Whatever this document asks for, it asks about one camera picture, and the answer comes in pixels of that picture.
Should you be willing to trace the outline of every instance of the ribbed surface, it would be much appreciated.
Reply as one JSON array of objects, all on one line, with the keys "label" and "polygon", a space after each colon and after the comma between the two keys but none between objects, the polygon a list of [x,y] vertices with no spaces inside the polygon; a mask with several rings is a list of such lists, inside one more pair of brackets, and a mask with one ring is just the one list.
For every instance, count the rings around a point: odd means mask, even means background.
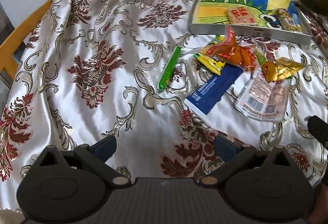
[{"label": "ribbed surface", "polygon": [[[114,191],[94,215],[78,224],[263,224],[235,213],[219,192],[198,187],[192,179],[138,179]],[[305,224],[302,219],[292,224]]]}]

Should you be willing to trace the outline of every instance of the floral patterned bedspread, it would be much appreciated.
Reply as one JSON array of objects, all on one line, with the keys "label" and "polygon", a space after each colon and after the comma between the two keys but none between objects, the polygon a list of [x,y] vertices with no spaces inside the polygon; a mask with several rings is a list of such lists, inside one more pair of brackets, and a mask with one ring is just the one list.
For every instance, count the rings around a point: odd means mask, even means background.
[{"label": "floral patterned bedspread", "polygon": [[[107,164],[125,176],[195,177],[222,165],[216,135],[262,150],[284,145],[311,184],[320,180],[327,152],[307,130],[309,116],[328,120],[326,20],[304,8],[314,39],[296,45],[239,37],[259,45],[268,60],[281,56],[305,68],[292,81],[283,122],[249,119],[234,101],[250,73],[231,86],[200,119],[184,98],[211,75],[192,55],[212,35],[192,35],[194,0],[54,0],[33,31],[0,122],[0,204],[19,209],[17,187],[42,149],[90,145],[110,134],[117,151]],[[176,45],[182,54],[168,87],[156,84]]]}]

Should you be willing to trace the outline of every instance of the gold candy wrapper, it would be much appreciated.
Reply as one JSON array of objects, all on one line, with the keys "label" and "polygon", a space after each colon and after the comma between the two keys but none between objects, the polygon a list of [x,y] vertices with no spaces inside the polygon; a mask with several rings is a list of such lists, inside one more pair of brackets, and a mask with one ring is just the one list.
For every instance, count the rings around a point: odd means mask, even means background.
[{"label": "gold candy wrapper", "polygon": [[279,58],[275,63],[267,61],[263,63],[262,70],[268,82],[286,79],[296,72],[301,70],[304,66],[293,60],[285,57]]}]

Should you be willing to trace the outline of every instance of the barcode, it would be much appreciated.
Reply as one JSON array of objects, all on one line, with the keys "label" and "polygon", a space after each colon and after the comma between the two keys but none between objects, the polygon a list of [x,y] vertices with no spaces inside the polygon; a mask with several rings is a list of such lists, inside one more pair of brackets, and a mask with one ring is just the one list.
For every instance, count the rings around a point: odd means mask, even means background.
[{"label": "barcode", "polygon": [[273,114],[276,111],[276,104],[269,104],[265,109],[265,114]]},{"label": "barcode", "polygon": [[249,97],[247,103],[256,111],[261,111],[264,104],[260,103],[258,100],[254,99],[253,97]]}]

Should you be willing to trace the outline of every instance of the cartoon eye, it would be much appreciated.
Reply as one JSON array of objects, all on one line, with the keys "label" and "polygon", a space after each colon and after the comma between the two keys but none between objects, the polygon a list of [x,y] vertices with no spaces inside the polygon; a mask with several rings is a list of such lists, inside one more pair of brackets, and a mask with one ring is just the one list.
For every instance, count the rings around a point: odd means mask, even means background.
[{"label": "cartoon eye", "polygon": [[267,27],[272,28],[272,29],[282,30],[282,27],[278,23],[267,22],[267,23],[265,23],[265,25],[267,25]]},{"label": "cartoon eye", "polygon": [[259,16],[262,20],[266,21],[265,25],[268,28],[272,28],[272,29],[278,29],[278,30],[282,30],[282,27],[278,24],[275,23],[275,21],[277,21],[277,19],[274,16],[270,16],[270,15],[266,15],[266,14],[262,14]]},{"label": "cartoon eye", "polygon": [[270,15],[266,15],[266,14],[262,14],[259,16],[262,20],[267,21],[267,22],[275,22],[277,21],[276,18],[274,16],[270,16]]}]

